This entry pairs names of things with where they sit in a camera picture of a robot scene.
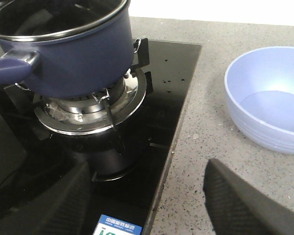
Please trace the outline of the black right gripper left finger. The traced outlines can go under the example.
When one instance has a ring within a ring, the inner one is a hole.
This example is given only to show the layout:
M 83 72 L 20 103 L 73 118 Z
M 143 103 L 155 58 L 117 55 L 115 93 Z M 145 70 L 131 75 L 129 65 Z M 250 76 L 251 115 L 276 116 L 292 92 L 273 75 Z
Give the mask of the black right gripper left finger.
M 33 202 L 0 219 L 0 235 L 78 235 L 89 199 L 89 166 L 81 162 Z

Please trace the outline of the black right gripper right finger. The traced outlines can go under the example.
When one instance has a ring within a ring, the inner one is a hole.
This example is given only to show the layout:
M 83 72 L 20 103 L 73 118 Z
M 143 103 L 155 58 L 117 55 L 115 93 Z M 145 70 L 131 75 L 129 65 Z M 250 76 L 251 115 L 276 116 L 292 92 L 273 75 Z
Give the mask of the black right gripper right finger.
M 268 198 L 218 159 L 205 168 L 205 206 L 218 235 L 294 235 L 294 212 Z

